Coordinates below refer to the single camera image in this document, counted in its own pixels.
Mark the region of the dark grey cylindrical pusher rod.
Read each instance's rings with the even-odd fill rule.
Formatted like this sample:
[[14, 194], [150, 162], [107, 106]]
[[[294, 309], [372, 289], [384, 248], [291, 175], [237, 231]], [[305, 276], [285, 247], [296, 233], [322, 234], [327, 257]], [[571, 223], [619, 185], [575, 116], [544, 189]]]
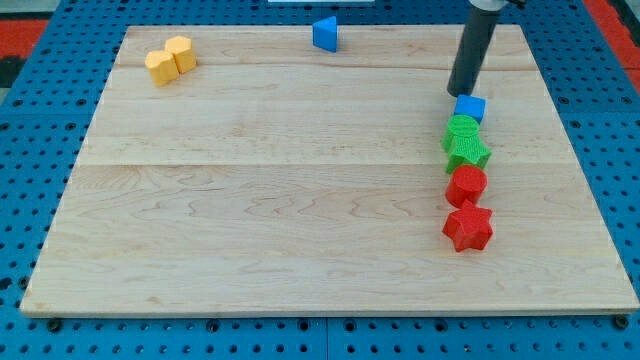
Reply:
[[470, 0], [469, 3], [469, 17], [447, 84], [447, 91], [454, 97], [473, 92], [502, 10], [502, 0]]

